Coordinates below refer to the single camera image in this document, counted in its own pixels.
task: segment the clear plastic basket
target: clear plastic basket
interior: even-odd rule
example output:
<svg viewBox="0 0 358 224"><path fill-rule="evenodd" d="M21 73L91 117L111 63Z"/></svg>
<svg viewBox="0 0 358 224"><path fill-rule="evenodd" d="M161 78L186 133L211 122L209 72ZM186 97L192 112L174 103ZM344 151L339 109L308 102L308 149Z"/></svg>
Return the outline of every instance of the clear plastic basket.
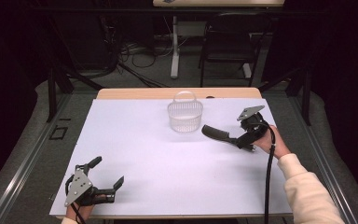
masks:
<svg viewBox="0 0 358 224"><path fill-rule="evenodd" d="M192 99L178 99L180 95L191 94ZM179 133L196 131L201 122L202 103L197 100L192 91L180 91L168 105L171 128Z"/></svg>

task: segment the white paper sheet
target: white paper sheet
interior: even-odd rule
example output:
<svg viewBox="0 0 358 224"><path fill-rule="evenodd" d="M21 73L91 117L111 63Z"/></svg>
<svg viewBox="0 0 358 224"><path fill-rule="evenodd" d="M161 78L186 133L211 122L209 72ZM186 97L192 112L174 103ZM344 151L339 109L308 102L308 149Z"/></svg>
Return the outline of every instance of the white paper sheet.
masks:
<svg viewBox="0 0 358 224"><path fill-rule="evenodd" d="M98 189L125 181L116 201L99 204L94 216L208 216L264 214L268 154L240 150L201 133L204 124L244 134L238 115L245 107L260 111L274 124L264 99L204 99L201 125L193 133L170 128L167 106L172 100L94 100L77 141L50 214L64 216L64 183L77 164L97 156L89 171ZM291 213L283 190L282 171L272 164L269 211Z"/></svg>

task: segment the black cable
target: black cable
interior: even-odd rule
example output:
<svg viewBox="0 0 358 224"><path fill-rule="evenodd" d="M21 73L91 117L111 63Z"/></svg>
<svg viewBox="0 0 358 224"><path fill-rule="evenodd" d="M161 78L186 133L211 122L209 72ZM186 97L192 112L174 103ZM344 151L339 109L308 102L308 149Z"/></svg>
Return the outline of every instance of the black cable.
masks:
<svg viewBox="0 0 358 224"><path fill-rule="evenodd" d="M74 180L74 175L71 175L71 177L69 177L68 180L66 180L66 182L65 182L65 194L66 195L68 195L69 185L72 183L73 180ZM75 221L77 222L77 218L79 218L82 224L86 224L86 221L80 215L79 211L77 210L77 208L75 207L75 205L73 203L71 203L71 207L72 207L72 209L74 209L74 211L76 213L76 220Z"/></svg>
<svg viewBox="0 0 358 224"><path fill-rule="evenodd" d="M268 126L269 132L271 134L271 148L269 149L268 163L267 163L267 175L266 175L266 192L264 200L264 223L269 224L269 181L271 178L271 165L272 160L274 159L275 153L275 133L272 131L271 127Z"/></svg>
<svg viewBox="0 0 358 224"><path fill-rule="evenodd" d="M86 224L86 221L84 220L84 218L80 215L80 213L79 213L79 211L77 210L77 208L76 208L76 206L73 204L73 203L71 203L71 207L72 207L72 209L74 209L74 211L75 211L75 213L76 213L76 222L77 222L77 218L79 218L80 219L80 223L82 223L82 224Z"/></svg>

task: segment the white sleeve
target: white sleeve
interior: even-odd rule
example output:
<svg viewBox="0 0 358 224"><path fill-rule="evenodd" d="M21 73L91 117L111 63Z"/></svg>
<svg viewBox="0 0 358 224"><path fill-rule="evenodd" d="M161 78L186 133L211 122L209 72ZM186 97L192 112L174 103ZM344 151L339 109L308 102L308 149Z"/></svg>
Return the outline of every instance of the white sleeve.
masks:
<svg viewBox="0 0 358 224"><path fill-rule="evenodd" d="M295 223L344 223L327 189L295 154L282 156L278 166L286 178L284 189Z"/></svg>
<svg viewBox="0 0 358 224"><path fill-rule="evenodd" d="M77 222L71 218L64 217L61 224L77 224Z"/></svg>

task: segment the white desk leg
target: white desk leg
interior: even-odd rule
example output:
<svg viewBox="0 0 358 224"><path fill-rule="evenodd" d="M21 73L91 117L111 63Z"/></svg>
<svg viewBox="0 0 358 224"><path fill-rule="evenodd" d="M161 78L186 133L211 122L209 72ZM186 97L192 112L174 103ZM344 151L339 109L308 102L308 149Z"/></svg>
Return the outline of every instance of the white desk leg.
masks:
<svg viewBox="0 0 358 224"><path fill-rule="evenodd" d="M173 56L171 78L178 78L179 70L179 48L178 48L178 23L176 16L173 17Z"/></svg>
<svg viewBox="0 0 358 224"><path fill-rule="evenodd" d="M245 63L243 66L242 66L242 69L243 69L243 73L245 74L245 77L251 77L252 75L252 70L251 70L251 67L249 66L248 63Z"/></svg>

